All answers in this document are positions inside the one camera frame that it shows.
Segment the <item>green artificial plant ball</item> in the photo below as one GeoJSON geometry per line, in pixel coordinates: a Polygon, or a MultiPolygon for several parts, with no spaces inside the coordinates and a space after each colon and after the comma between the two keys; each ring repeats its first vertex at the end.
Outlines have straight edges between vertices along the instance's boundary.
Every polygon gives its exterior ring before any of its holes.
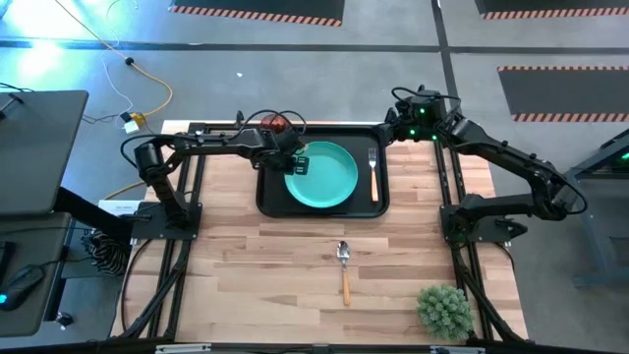
{"type": "Polygon", "coordinates": [[[471,307],[462,289],[434,285],[422,289],[417,302],[419,322],[437,339],[467,340],[474,330],[471,307]]]}

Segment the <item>white paper label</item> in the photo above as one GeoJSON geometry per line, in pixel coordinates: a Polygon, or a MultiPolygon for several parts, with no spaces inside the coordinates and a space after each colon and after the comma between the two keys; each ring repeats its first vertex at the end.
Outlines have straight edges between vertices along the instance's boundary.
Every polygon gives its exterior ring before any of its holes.
{"type": "Polygon", "coordinates": [[[134,214],[140,205],[141,201],[135,200],[100,200],[98,207],[107,211],[115,216],[121,216],[125,214],[134,214]]]}

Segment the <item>silver metal bracket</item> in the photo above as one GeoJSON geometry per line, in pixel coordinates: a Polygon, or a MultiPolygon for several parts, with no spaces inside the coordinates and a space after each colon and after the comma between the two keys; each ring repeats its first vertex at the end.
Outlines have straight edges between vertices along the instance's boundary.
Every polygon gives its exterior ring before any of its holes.
{"type": "Polygon", "coordinates": [[[173,343],[157,345],[154,354],[211,354],[211,344],[173,343]]]}
{"type": "Polygon", "coordinates": [[[469,346],[432,346],[430,354],[486,354],[484,348],[469,346]]]}

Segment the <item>fork with wooden handle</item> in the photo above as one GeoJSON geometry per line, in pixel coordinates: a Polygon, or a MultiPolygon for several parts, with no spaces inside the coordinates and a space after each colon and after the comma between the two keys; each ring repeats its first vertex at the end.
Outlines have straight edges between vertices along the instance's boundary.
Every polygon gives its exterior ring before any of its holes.
{"type": "Polygon", "coordinates": [[[375,172],[375,168],[377,165],[377,150],[375,147],[370,147],[368,149],[368,155],[369,155],[369,165],[371,168],[371,194],[372,194],[372,201],[374,203],[377,203],[379,201],[379,193],[378,193],[378,186],[377,186],[377,176],[376,176],[376,172],[375,172]]]}

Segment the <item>black side desk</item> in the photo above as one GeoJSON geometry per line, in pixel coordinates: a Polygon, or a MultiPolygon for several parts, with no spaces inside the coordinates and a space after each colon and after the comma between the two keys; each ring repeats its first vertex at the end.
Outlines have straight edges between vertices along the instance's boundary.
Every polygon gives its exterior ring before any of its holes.
{"type": "Polygon", "coordinates": [[[0,221],[0,244],[10,245],[8,259],[0,261],[0,338],[38,332],[71,223],[72,217],[63,212],[0,221]],[[27,266],[41,266],[41,279],[20,306],[4,311],[2,305],[10,299],[6,292],[10,278],[27,266]]]}

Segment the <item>black mat with hazard stripe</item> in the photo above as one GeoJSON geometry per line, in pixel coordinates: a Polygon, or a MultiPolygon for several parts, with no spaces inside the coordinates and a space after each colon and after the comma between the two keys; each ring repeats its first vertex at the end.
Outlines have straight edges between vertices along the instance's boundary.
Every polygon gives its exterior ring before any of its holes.
{"type": "Polygon", "coordinates": [[[345,0],[172,0],[176,14],[340,27],[345,0]]]}
{"type": "Polygon", "coordinates": [[[519,123],[629,122],[629,66],[500,66],[519,123]]]}
{"type": "Polygon", "coordinates": [[[629,0],[475,0],[484,20],[629,16],[629,0]]]}

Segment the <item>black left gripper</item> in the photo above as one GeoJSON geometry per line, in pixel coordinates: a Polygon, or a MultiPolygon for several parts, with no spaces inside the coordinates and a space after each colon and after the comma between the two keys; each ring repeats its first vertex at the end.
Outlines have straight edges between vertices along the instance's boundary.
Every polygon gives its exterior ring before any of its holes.
{"type": "Polygon", "coordinates": [[[308,174],[308,166],[297,166],[308,165],[310,162],[306,156],[297,156],[307,147],[299,133],[275,133],[270,130],[262,130],[261,133],[264,147],[255,153],[255,169],[294,170],[295,175],[308,174]]]}

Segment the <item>grey metal table frame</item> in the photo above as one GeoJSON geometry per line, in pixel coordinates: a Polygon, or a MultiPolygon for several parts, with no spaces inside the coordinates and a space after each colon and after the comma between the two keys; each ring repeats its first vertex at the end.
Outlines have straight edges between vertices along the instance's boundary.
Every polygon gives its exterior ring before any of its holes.
{"type": "Polygon", "coordinates": [[[565,173],[589,202],[579,215],[594,269],[573,278],[577,288],[629,282],[629,260],[618,246],[629,245],[629,128],[565,173]]]}

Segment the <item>black plastic tray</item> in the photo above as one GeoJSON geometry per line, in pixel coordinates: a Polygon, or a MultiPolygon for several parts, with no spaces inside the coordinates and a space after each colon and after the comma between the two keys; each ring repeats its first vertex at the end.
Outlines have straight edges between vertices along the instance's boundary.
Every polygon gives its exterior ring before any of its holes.
{"type": "Polygon", "coordinates": [[[383,215],[390,204],[385,148],[380,142],[381,131],[376,126],[322,125],[310,126],[304,140],[331,142],[348,150],[357,162],[359,179],[353,194],[342,204],[328,208],[314,208],[298,202],[287,190],[281,172],[262,169],[257,177],[256,203],[258,209],[271,217],[341,217],[375,218],[383,215]],[[371,194],[371,168],[368,149],[376,148],[377,187],[379,201],[371,194]]]}

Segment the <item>copper brown cup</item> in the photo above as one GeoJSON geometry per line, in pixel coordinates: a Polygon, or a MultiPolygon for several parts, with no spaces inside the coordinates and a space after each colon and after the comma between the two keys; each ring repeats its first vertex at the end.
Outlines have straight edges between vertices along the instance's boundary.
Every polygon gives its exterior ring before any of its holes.
{"type": "Polygon", "coordinates": [[[259,126],[262,129],[272,131],[275,134],[281,134],[289,128],[289,123],[285,117],[279,114],[268,114],[264,116],[259,126]]]}

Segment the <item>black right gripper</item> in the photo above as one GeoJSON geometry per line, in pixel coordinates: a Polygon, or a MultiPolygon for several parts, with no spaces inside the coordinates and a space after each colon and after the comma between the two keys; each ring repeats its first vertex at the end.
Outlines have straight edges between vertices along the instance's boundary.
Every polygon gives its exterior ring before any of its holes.
{"type": "Polygon", "coordinates": [[[437,125],[445,118],[443,95],[437,90],[418,88],[394,88],[395,108],[399,116],[397,125],[378,125],[380,142],[393,144],[397,141],[438,141],[437,125]]]}

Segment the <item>teal round plate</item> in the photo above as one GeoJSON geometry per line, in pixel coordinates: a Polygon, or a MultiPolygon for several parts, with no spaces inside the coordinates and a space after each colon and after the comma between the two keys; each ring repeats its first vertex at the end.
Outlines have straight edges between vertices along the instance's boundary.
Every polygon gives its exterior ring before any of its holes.
{"type": "Polygon", "coordinates": [[[285,175],[288,192],[307,207],[336,207],[345,202],[358,185],[359,171],[352,154],[331,142],[310,142],[300,157],[309,160],[305,175],[285,175]]]}

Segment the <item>white and yellow power adapter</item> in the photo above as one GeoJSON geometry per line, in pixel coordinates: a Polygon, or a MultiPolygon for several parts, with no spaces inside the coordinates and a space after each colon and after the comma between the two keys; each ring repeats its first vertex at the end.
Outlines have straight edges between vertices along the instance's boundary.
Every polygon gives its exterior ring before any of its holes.
{"type": "Polygon", "coordinates": [[[137,133],[141,125],[145,123],[145,117],[137,112],[123,112],[120,118],[124,122],[124,130],[128,135],[137,133]]]}

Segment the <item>black computer mouse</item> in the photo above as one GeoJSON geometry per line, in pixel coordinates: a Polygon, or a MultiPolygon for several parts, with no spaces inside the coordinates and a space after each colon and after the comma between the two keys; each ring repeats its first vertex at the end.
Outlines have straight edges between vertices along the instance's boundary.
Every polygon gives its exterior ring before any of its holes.
{"type": "Polygon", "coordinates": [[[40,265],[27,265],[16,272],[0,287],[0,311],[18,309],[43,278],[44,270],[40,265]]]}

